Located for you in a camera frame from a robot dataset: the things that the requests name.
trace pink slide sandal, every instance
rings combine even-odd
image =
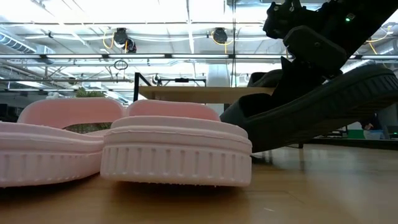
[[[0,187],[81,179],[100,171],[103,134],[62,130],[73,124],[122,118],[124,108],[106,98],[36,101],[18,123],[0,122]]]
[[[104,136],[101,175],[111,180],[247,186],[251,142],[196,103],[141,100]]]

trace wooden table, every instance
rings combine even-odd
[[[398,152],[306,145],[253,162],[243,189],[98,175],[1,189],[0,223],[397,223]]]
[[[241,96],[267,93],[274,88],[259,87],[189,87],[189,86],[140,86],[139,93],[150,100],[192,103],[234,103]]]

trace desk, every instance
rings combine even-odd
[[[0,223],[397,223],[398,152],[306,145],[254,159],[243,189],[112,182],[0,190]]]
[[[192,103],[234,103],[241,96],[267,93],[274,88],[260,87],[188,87],[188,86],[140,86],[139,93],[149,100],[165,100]]]

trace pink slipper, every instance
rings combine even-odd
[[[123,107],[106,98],[42,100],[18,123],[0,122],[0,187],[81,179],[100,171],[103,134],[62,130],[73,124],[113,122]]]
[[[207,106],[141,100],[104,136],[101,175],[112,180],[247,186],[251,142]]]

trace ceiling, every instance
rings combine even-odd
[[[56,54],[120,54],[124,53],[111,45],[112,33],[118,27],[127,28],[129,37],[137,45],[139,54],[231,54],[233,44],[226,47],[217,45],[211,38],[216,27],[223,27],[232,40],[233,13],[226,4],[230,0],[44,0],[42,7],[35,4],[39,0],[6,0],[0,6],[0,30],[4,30],[29,46],[44,45]],[[237,54],[281,54],[285,55],[282,40],[266,37],[262,31],[267,19],[267,8],[272,1],[263,4],[260,0],[238,1],[236,18]],[[325,0],[306,0],[302,4],[309,9],[318,9]],[[387,22],[398,22],[396,12]],[[377,49],[395,38],[394,33],[386,35],[385,29],[379,29],[373,39]],[[358,54],[373,54],[368,44],[358,49]],[[20,54],[20,52],[0,45],[0,54]],[[23,60],[11,60],[12,63],[25,67],[33,73],[43,75],[45,66],[35,66]],[[98,60],[81,62],[80,66],[63,66],[68,60],[57,60],[55,65],[47,66],[47,73],[52,78],[111,78],[118,73],[111,64]],[[124,77],[132,78],[134,72],[141,72],[145,77],[155,74],[164,77],[207,77],[209,65],[225,64],[228,73],[232,70],[229,61],[172,60],[172,59],[134,59],[128,60],[129,68]],[[280,68],[278,60],[263,62],[238,62],[237,75],[252,72],[268,72]],[[133,88],[132,83],[104,83],[104,86]],[[195,85],[193,82],[184,85]]]

